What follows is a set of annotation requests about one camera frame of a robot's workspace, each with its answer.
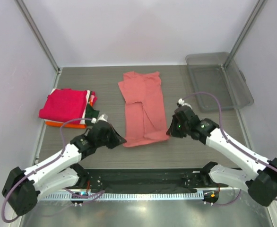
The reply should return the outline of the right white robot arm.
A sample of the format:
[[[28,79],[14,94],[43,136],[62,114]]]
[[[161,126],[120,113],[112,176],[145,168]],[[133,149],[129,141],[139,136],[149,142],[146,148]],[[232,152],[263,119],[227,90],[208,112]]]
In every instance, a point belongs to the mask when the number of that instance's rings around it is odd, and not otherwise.
[[[166,134],[176,138],[191,137],[220,152],[239,167],[236,170],[209,162],[200,172],[200,181],[205,187],[219,183],[238,188],[264,207],[277,201],[277,158],[269,160],[253,152],[214,121],[201,120],[190,105],[178,105]]]

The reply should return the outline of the salmon pink t shirt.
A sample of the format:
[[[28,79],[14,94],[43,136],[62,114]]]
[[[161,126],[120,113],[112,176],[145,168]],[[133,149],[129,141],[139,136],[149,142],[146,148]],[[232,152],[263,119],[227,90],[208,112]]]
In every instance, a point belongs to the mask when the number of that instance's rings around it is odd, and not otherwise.
[[[118,86],[125,100],[125,147],[169,140],[161,84],[158,71],[123,74]]]

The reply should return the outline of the magenta t shirt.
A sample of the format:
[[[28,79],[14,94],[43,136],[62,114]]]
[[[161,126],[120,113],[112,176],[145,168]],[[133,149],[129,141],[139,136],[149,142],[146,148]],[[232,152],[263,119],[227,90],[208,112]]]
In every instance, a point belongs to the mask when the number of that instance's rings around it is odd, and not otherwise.
[[[53,89],[48,95],[39,118],[44,121],[69,122],[80,124],[85,120],[85,125],[92,125],[91,119],[82,118],[85,107],[87,90],[74,90],[71,88]],[[95,91],[91,91],[89,104],[94,107],[97,97]]]

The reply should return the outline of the green t shirt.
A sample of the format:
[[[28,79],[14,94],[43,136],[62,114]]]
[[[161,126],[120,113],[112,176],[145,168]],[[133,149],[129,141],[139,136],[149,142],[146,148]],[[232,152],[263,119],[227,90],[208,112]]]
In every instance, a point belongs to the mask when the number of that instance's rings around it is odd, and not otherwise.
[[[85,109],[85,118],[93,119],[98,118],[99,116],[99,110],[95,110],[90,104],[87,104]]]

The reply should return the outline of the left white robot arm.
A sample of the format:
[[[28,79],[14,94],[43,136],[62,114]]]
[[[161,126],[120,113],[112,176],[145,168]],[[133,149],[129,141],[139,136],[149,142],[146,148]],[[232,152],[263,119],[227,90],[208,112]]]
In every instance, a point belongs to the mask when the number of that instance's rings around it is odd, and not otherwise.
[[[91,129],[74,137],[70,143],[64,143],[63,148],[51,157],[24,170],[15,167],[8,174],[2,189],[2,220],[9,222],[5,218],[7,204],[20,217],[52,192],[68,187],[84,188],[88,175],[79,162],[100,147],[113,149],[124,143],[126,140],[107,120],[97,120]]]

